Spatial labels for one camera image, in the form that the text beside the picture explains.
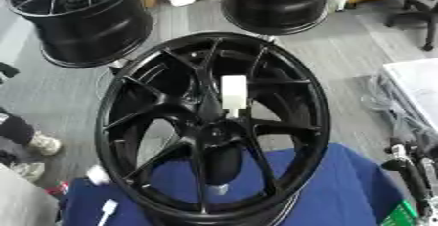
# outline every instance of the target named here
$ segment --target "person's leg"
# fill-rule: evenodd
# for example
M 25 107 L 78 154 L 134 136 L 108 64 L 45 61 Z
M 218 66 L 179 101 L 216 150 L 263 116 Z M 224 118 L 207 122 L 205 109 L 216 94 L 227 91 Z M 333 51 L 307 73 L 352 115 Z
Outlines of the person's leg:
M 29 182 L 35 182 L 44 174 L 45 165 L 42 162 L 17 163 L 17 157 L 8 152 L 0 150 L 0 163 L 11 168 L 22 178 Z
M 16 144 L 37 149 L 42 155 L 57 153 L 62 144 L 59 140 L 43 135 L 22 118 L 8 113 L 0 107 L 0 136 Z
M 0 107 L 0 136 L 16 144 L 27 146 L 33 138 L 35 130 L 23 119 L 8 113 Z

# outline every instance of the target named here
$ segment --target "office chair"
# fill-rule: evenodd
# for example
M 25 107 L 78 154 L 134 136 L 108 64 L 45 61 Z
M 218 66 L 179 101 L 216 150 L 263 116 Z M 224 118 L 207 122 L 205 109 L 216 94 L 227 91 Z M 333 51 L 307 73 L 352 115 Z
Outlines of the office chair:
M 413 18 L 419 19 L 427 22 L 427 38 L 426 44 L 422 47 L 425 51 L 433 50 L 433 42 L 435 39 L 436 32 L 436 18 L 435 14 L 438 13 L 438 3 L 435 7 L 429 7 L 428 5 L 418 1 L 418 0 L 405 0 L 403 10 L 408 11 L 411 7 L 415 7 L 415 11 L 409 11 L 404 13 L 393 14 L 389 16 L 386 21 L 386 26 L 392 27 L 395 22 L 400 18 Z

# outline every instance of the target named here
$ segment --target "chair leg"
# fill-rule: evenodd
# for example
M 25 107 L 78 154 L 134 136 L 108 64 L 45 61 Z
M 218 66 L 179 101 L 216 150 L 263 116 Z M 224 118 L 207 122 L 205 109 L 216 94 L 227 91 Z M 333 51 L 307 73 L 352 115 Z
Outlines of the chair leg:
M 430 12 L 431 7 L 428 6 L 427 4 L 418 1 L 418 0 L 405 0 L 405 7 L 409 7 L 411 8 L 412 6 L 416 7 L 417 10 L 421 11 L 421 12 Z
M 430 16 L 427 19 L 427 38 L 426 38 L 426 44 L 422 47 L 423 50 L 425 51 L 433 50 L 435 33 L 436 33 L 436 19 L 435 16 L 433 16 L 433 14 L 430 14 Z
M 387 27 L 393 27 L 397 20 L 404 19 L 404 18 L 412 18 L 412 19 L 424 20 L 424 13 L 422 13 L 422 12 L 406 12 L 406 13 L 393 14 L 393 15 L 390 15 L 388 17 L 388 19 L 386 20 L 385 25 Z
M 402 9 L 404 11 L 409 11 L 413 5 L 414 5 L 414 0 L 405 0 Z

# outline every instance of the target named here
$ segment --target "person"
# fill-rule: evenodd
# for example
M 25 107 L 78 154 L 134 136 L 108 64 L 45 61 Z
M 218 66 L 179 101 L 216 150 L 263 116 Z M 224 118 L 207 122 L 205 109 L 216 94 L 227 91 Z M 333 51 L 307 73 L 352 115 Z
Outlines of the person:
M 19 73 L 15 68 L 4 63 L 0 63 L 0 72 L 8 78 Z M 62 147 L 60 140 L 35 130 L 24 119 L 9 113 L 2 107 L 0 107 L 0 137 L 26 148 L 35 149 L 43 156 L 52 156 L 58 153 Z M 45 171 L 43 162 L 19 163 L 16 156 L 3 150 L 0 150 L 0 163 L 8 166 L 30 182 L 37 181 Z

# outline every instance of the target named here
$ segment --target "black pants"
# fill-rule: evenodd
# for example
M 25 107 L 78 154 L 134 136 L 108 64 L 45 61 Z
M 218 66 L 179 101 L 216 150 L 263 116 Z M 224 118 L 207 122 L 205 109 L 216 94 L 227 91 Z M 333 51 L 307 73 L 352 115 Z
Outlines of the black pants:
M 8 113 L 0 107 L 0 137 L 4 137 L 16 144 L 27 146 L 33 138 L 35 130 L 23 119 Z M 16 157 L 0 150 L 0 163 L 10 165 Z

